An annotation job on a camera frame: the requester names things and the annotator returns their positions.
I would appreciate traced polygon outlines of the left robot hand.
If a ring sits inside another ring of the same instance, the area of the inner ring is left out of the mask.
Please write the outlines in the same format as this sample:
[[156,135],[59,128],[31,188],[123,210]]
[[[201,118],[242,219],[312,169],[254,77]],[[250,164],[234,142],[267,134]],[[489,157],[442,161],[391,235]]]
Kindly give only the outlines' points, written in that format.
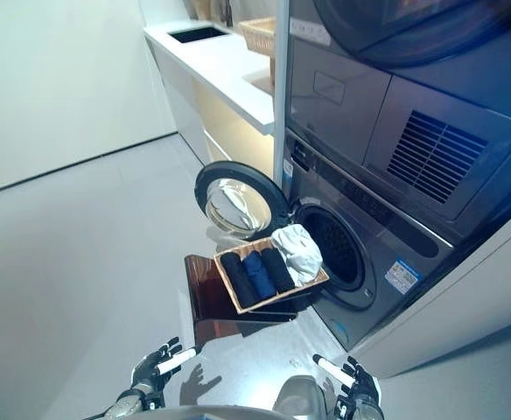
[[182,365],[197,356],[200,351],[200,346],[184,349],[179,343],[179,337],[170,339],[135,365],[131,373],[131,387],[162,392],[168,381],[181,370]]

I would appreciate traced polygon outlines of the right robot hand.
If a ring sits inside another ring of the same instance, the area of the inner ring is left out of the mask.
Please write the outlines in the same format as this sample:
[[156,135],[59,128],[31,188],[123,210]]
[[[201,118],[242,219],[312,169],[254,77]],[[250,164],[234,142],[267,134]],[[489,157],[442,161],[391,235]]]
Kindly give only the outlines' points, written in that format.
[[375,378],[352,356],[339,367],[321,354],[312,360],[341,384],[331,419],[384,419]]

